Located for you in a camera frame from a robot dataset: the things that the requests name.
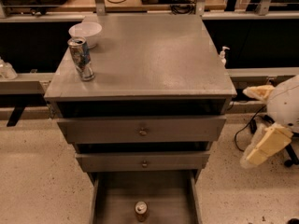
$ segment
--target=white bowl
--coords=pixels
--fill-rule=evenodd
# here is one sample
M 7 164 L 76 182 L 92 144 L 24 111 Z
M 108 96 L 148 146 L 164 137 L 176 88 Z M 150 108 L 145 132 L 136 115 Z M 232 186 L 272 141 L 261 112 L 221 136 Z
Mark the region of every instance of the white bowl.
M 102 31 L 102 26 L 96 22 L 82 22 L 72 26 L 68 33 L 72 36 L 81 36 L 86 39 L 88 48 L 94 48 L 98 41 L 98 35 Z

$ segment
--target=silver can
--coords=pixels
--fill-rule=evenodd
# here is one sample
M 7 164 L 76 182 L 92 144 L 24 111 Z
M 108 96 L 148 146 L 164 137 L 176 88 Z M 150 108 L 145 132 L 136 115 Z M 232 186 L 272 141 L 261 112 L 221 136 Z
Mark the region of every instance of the silver can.
M 81 80 L 88 81 L 94 78 L 91 68 L 91 55 L 84 37 L 72 37 L 67 42 L 76 70 Z
M 144 222 L 149 216 L 149 207 L 145 202 L 135 204 L 135 215 L 139 222 Z

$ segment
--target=bottle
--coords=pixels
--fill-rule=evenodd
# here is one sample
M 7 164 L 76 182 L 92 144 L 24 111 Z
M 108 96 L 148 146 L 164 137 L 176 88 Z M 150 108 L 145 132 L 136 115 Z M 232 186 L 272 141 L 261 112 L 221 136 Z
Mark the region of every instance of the bottle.
M 226 59 L 225 59 L 225 51 L 229 49 L 227 47 L 222 47 L 222 51 L 221 53 L 219 54 L 220 58 L 221 58 L 221 61 L 224 65 L 226 65 Z
M 0 76 L 4 79 L 14 79 L 18 75 L 10 63 L 5 63 L 0 57 Z

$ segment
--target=speckled concrete floor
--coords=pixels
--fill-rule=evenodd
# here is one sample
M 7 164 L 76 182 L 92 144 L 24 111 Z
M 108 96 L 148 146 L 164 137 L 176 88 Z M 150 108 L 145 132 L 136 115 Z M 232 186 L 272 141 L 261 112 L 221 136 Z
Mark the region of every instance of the speckled concrete floor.
M 286 168 L 282 153 L 244 170 L 235 132 L 249 115 L 228 115 L 206 169 L 196 184 L 204 224 L 283 224 L 299 217 L 299 167 Z M 55 120 L 0 120 L 0 223 L 85 224 L 93 186 L 82 173 Z M 249 131 L 238 137 L 250 141 Z

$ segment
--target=drawer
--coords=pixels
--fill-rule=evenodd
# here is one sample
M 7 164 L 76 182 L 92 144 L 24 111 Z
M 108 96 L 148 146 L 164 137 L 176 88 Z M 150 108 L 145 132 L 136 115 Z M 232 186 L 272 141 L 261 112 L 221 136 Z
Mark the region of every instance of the drawer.
M 144 202 L 140 222 L 135 205 Z M 194 178 L 189 171 L 98 174 L 90 224 L 201 224 Z
M 198 170 L 206 166 L 209 151 L 76 154 L 84 172 Z
M 216 141 L 225 116 L 59 119 L 70 144 Z

